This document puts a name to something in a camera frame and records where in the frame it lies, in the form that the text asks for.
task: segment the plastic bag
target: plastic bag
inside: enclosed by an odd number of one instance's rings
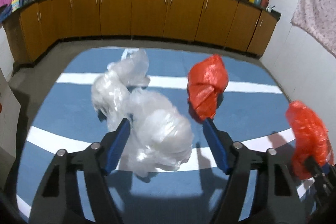
[[[293,172],[301,180],[309,179],[312,176],[304,167],[304,161],[313,156],[320,166],[327,162],[328,130],[317,114],[300,101],[291,102],[285,116],[296,138]]]
[[[135,89],[127,103],[133,128],[124,149],[128,167],[141,177],[156,167],[178,170],[188,160],[194,135],[189,120],[157,92]]]
[[[203,121],[216,114],[217,97],[228,85],[222,58],[215,54],[194,65],[188,73],[188,101]]]
[[[133,52],[124,60],[108,65],[108,71],[99,76],[91,87],[91,101],[96,111],[107,118],[109,131],[114,131],[127,117],[123,104],[130,92],[127,86],[148,85],[148,57],[144,50]]]

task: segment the blue gripper pad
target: blue gripper pad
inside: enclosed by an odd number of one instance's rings
[[[228,133],[217,130],[209,118],[203,121],[203,134],[218,168],[228,174],[234,164],[233,155],[230,152],[230,146],[233,144],[232,139]]]
[[[102,139],[101,145],[104,148],[104,151],[99,157],[99,163],[100,168],[105,174],[109,174],[117,168],[119,159],[130,135],[130,131],[130,121],[124,118],[116,131],[107,133]]]

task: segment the red bag on counter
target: red bag on counter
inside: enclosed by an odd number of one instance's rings
[[[328,130],[317,114],[300,101],[291,102],[285,116],[296,138],[293,172],[301,180],[309,179],[311,174],[304,166],[308,156],[313,156],[323,166],[327,162],[328,152],[331,152],[333,161],[331,146],[328,148]]]
[[[188,101],[203,121],[214,118],[217,96],[228,85],[228,75],[222,58],[214,54],[194,65],[188,73]]]

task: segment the screw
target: screw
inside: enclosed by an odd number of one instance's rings
[[[57,156],[64,156],[67,151],[65,149],[60,149],[57,151]]]
[[[243,144],[241,142],[234,142],[233,147],[236,149],[241,149],[243,147]]]
[[[98,142],[93,143],[93,144],[91,145],[91,148],[92,148],[93,150],[97,150],[98,148],[100,148],[100,143],[98,143]]]
[[[277,154],[277,151],[276,151],[275,149],[273,149],[273,148],[270,148],[270,149],[268,150],[268,153],[269,153],[270,155],[274,156],[274,155]]]

